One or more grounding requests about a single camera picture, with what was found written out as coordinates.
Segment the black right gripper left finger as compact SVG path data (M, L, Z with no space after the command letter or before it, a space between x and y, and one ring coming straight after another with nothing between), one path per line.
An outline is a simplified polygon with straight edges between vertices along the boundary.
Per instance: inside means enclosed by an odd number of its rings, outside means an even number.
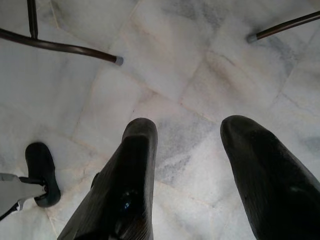
M157 143L153 121L132 120L58 239L152 240Z

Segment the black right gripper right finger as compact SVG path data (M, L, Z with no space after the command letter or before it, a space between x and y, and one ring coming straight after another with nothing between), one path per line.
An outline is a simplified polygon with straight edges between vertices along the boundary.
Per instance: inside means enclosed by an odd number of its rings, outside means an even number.
M258 240L317 240L320 183L268 129L232 115L220 137L249 225Z

